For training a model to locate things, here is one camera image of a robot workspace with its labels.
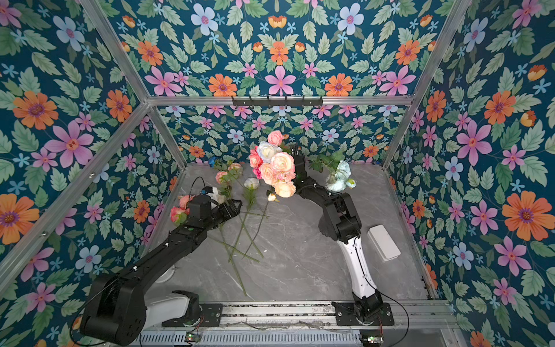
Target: green leaf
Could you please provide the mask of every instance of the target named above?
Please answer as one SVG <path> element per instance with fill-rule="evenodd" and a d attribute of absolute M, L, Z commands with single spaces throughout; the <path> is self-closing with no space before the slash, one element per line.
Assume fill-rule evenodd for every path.
<path fill-rule="evenodd" d="M 525 270 L 522 274 L 521 286 L 523 287 L 522 295 L 524 296 L 538 296 L 545 285 L 543 278 L 534 270 Z"/>

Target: wire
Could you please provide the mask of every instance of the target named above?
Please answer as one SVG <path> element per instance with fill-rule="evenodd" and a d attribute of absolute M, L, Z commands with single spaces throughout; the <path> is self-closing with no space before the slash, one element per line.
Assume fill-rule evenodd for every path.
<path fill-rule="evenodd" d="M 384 294 L 384 293 L 378 291 L 378 289 L 377 289 L 376 287 L 374 287 L 374 286 L 368 281 L 368 278 L 366 278 L 366 274 L 364 273 L 364 268 L 362 267 L 362 262 L 360 261 L 359 251 L 356 249 L 356 239 L 355 239 L 355 241 L 354 241 L 354 245 L 355 245 L 356 258 L 359 260 L 360 269 L 362 270 L 362 274 L 363 274 L 363 276 L 364 276 L 364 279 L 365 279 L 366 282 L 368 283 L 368 285 L 369 285 L 370 287 L 374 288 L 375 291 L 379 292 L 381 295 L 385 296 L 386 298 L 395 301 L 395 302 L 397 303 L 397 305 L 399 305 L 399 306 L 403 309 L 403 311 L 405 311 L 405 314 L 407 315 L 407 330 L 405 330 L 405 334 L 403 335 L 403 337 L 401 337 L 401 339 L 400 339 L 399 341 L 397 341 L 397 342 L 395 342 L 394 344 L 391 344 L 391 345 L 388 346 L 388 347 L 393 347 L 393 346 L 399 344 L 401 341 L 403 341 L 403 340 L 405 339 L 405 337 L 407 337 L 407 334 L 408 334 L 408 327 L 410 326 L 410 318 L 408 317 L 408 312 L 407 312 L 407 310 L 405 309 L 405 307 L 404 307 L 403 305 L 401 305 L 401 303 L 400 303 L 399 301 L 397 301 L 397 300 L 395 300 L 394 298 L 392 298 L 392 297 L 390 297 L 390 296 L 388 296 L 388 295 L 386 295 L 386 294 Z"/>

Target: floral wallpaper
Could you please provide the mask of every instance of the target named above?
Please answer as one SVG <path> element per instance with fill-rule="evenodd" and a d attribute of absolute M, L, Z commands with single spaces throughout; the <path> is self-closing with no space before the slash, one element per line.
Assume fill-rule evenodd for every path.
<path fill-rule="evenodd" d="M 555 344 L 555 2 L 467 13 L 388 168 L 473 347 Z"/>
<path fill-rule="evenodd" d="M 141 0 L 110 20 L 152 95 L 405 95 L 452 4 Z"/>
<path fill-rule="evenodd" d="M 73 320 L 92 280 L 140 258 L 177 171 L 145 117 L 4 294 L 0 345 L 74 347 L 69 330 L 80 336 Z"/>
<path fill-rule="evenodd" d="M 73 1 L 1 0 L 0 56 L 2 259 L 137 100 Z"/>

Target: white case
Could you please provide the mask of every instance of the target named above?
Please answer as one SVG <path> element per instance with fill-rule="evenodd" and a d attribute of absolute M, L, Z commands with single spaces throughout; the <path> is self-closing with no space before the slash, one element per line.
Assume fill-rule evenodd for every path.
<path fill-rule="evenodd" d="M 376 245 L 376 248 L 384 261 L 395 259 L 401 255 L 401 251 L 383 225 L 370 228 L 368 236 L 374 245 Z"/>

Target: aluminum frame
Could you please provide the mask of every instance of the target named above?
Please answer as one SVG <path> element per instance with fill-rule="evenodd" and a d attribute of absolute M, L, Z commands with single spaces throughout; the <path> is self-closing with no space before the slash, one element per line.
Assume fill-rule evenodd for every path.
<path fill-rule="evenodd" d="M 432 78 L 436 73 L 436 70 L 441 64 L 443 60 L 443 56 L 447 51 L 447 48 L 453 41 L 453 37 L 457 32 L 458 28 L 461 26 L 462 21 L 465 18 L 465 13 L 468 7 L 470 6 L 472 0 L 455 0 L 445 23 L 443 24 L 443 28 L 441 29 L 441 33 L 437 38 L 436 46 L 433 49 L 432 54 L 424 68 L 424 71 L 420 75 L 418 79 L 418 83 L 416 84 L 416 88 L 414 91 L 414 98 L 413 103 L 409 106 L 407 112 L 403 115 L 401 122 L 397 126 L 397 131 L 395 131 L 395 135 L 391 139 L 389 143 L 389 149 L 387 150 L 387 156 L 382 163 L 382 167 L 385 169 L 389 166 L 395 152 L 397 152 L 405 134 L 411 124 L 412 117 L 418 111 L 420 104 L 422 103 L 422 99 L 424 98 L 424 94 L 428 90 L 430 83 L 432 82 Z"/>

